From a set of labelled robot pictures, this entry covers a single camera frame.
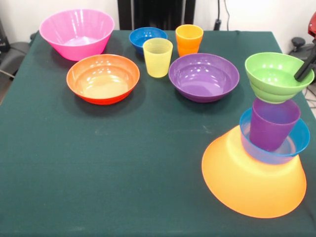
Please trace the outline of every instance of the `bowl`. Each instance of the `bowl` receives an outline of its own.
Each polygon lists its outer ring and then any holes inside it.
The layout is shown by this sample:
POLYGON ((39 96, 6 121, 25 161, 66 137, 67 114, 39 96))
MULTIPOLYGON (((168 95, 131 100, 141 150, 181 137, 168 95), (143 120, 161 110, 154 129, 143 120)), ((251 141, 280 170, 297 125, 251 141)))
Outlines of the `bowl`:
POLYGON ((245 151, 240 137, 236 126, 206 148, 202 174, 210 191, 225 206, 251 217, 275 218, 293 211, 306 193, 300 156, 266 164, 245 151))
POLYGON ((311 136, 308 127, 301 118, 277 150, 268 152, 255 146, 249 139, 251 113, 252 108, 246 110, 240 117, 239 125, 241 143, 254 159, 267 164, 283 164, 292 160, 308 146, 311 136))
POLYGON ((67 85, 89 103, 110 105, 130 94, 139 75, 138 67, 128 58, 101 54, 75 63, 67 73, 67 85))
POLYGON ((279 104, 294 97, 313 81, 312 70, 301 82, 294 78, 303 63, 290 55, 263 52, 248 57, 245 68, 255 95, 265 102, 279 104))
POLYGON ((110 15, 92 9, 73 9, 46 18, 39 33, 61 56, 79 61, 102 53, 113 29, 110 15))
POLYGON ((132 31, 129 35, 129 41, 135 47, 136 51, 144 55, 143 44, 152 38, 168 39, 165 31, 155 27, 142 27, 132 31))
POLYGON ((193 53, 171 64, 169 78, 184 97, 208 103, 230 93, 239 82, 239 72, 225 58, 208 53, 193 53))

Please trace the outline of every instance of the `pink bowl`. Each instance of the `pink bowl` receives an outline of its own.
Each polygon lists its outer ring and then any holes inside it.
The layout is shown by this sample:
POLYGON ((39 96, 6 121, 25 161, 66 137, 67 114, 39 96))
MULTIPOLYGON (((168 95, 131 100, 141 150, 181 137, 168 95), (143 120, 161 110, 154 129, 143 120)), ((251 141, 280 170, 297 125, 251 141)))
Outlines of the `pink bowl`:
POLYGON ((64 58, 79 61, 102 53, 113 29, 110 15, 92 9, 73 9, 46 18, 39 33, 64 58))

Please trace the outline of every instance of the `white wall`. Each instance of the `white wall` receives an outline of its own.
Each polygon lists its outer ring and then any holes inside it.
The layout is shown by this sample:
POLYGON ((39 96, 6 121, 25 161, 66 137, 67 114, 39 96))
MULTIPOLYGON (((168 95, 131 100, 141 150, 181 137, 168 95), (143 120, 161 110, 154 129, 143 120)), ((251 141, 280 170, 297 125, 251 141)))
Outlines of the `white wall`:
MULTIPOLYGON (((221 30, 226 30, 227 14, 221 3, 221 30)), ((316 0, 226 0, 230 13, 229 29, 240 31, 272 31, 282 51, 292 49, 291 39, 303 37, 307 43, 308 24, 316 12, 316 0)), ((212 30, 217 18, 217 0, 196 0, 194 24, 212 30)))
POLYGON ((0 0, 0 19, 10 43, 30 41, 49 15, 72 8, 92 8, 110 14, 119 29, 117 0, 0 0))
MULTIPOLYGON (((221 1, 221 30, 226 30, 227 14, 221 1)), ((291 50, 291 39, 307 34, 308 23, 316 11, 316 0, 226 0, 231 15, 230 30, 272 31, 282 51, 291 50)), ((9 42, 29 41, 40 23, 56 11, 76 7, 102 10, 115 20, 119 29, 117 0, 0 0, 0 18, 9 42)), ((212 30, 217 18, 217 0, 196 0, 194 24, 212 30)))

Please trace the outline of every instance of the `yellow cup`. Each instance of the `yellow cup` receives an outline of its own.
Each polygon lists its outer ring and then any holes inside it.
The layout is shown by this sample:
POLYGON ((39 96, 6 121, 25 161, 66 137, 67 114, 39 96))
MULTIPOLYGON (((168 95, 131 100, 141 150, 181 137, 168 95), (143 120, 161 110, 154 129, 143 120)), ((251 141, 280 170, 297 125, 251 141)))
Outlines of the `yellow cup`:
POLYGON ((182 57, 197 53, 203 38, 203 29, 196 25, 182 25, 176 29, 178 53, 182 57))
POLYGON ((168 74, 173 45, 167 39, 153 38, 143 44, 147 73, 154 78, 168 74))

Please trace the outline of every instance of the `purple bowl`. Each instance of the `purple bowl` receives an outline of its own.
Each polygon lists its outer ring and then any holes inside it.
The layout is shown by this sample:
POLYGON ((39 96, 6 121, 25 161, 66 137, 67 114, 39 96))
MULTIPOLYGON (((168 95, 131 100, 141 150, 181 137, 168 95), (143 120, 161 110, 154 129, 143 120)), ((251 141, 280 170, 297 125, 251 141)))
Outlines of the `purple bowl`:
POLYGON ((239 82, 239 72, 225 58, 208 53, 193 53, 171 64, 169 78, 184 97, 208 103, 231 92, 239 82))

